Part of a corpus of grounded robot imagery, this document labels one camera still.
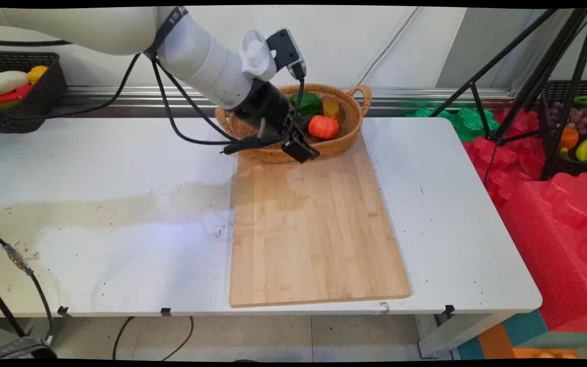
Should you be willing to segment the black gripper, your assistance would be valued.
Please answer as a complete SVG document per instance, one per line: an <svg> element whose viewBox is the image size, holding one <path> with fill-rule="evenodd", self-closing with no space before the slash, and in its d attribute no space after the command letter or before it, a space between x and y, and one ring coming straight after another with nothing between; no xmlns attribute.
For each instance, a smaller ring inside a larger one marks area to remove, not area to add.
<svg viewBox="0 0 587 367"><path fill-rule="evenodd" d="M258 130L256 135L246 140L283 140L282 151L299 163L314 160L319 151L305 140L308 118L290 116L291 103L282 91L270 82L252 80L247 97L235 108L233 113Z"/></svg>

